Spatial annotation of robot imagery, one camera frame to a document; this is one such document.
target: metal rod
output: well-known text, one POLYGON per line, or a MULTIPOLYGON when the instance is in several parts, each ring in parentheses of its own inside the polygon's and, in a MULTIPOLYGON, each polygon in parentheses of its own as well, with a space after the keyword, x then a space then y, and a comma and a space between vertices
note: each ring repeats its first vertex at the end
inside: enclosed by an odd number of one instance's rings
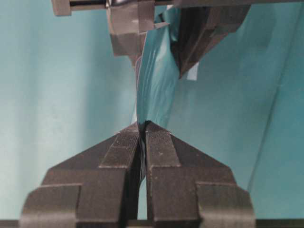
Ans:
MULTIPOLYGON (((0 228, 18 228, 18 220, 0 220, 0 228)), ((153 228, 153 223, 129 220, 126 228, 153 228)), ((257 219, 256 228, 304 228, 304 219, 257 219)))
MULTIPOLYGON (((303 0, 181 0, 177 7, 236 6, 255 3, 299 2, 303 0)), ((174 5, 175 0, 155 0, 155 6, 174 5)), ((106 0, 70 0, 72 11, 105 9, 106 0)))

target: gripper jaw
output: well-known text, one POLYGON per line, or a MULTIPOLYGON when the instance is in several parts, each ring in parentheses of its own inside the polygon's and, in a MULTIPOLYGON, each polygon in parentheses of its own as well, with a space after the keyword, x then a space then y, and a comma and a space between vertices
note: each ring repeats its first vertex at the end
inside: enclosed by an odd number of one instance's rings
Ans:
MULTIPOLYGON (((152 227, 255 226, 250 196, 237 186, 228 166, 153 122, 144 134, 152 227)), ((140 141, 133 124, 51 168, 29 194, 20 227, 126 227, 137 219, 140 141)))

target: teal background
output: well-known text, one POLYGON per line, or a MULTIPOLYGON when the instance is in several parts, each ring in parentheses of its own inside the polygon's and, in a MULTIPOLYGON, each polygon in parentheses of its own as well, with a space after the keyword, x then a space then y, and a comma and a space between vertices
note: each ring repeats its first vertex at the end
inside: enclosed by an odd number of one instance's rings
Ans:
MULTIPOLYGON (((258 218, 304 217, 303 10, 252 6, 170 101, 166 127, 229 165, 258 218)), ((135 77, 104 10, 58 18, 48 0, 4 1, 0 29, 0 219, 17 219, 49 167, 130 124, 135 77)))

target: teal wall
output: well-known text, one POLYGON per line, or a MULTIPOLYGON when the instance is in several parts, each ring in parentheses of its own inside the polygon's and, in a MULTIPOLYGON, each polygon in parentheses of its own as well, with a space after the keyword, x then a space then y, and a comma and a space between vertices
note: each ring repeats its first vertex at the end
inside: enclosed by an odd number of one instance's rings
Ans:
POLYGON ((13 219, 49 167, 130 124, 135 79, 104 10, 2 1, 0 29, 0 219, 13 219))

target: crumpled plastic sheet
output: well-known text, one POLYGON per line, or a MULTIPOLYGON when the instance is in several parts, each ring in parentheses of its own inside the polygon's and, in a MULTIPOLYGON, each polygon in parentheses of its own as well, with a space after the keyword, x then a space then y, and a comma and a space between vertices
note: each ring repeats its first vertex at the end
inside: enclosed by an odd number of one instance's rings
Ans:
POLYGON ((177 40, 179 13, 171 8, 156 18, 155 23, 169 25, 147 33, 137 85, 137 121, 166 127, 169 121, 179 69, 171 53, 171 42, 177 40))

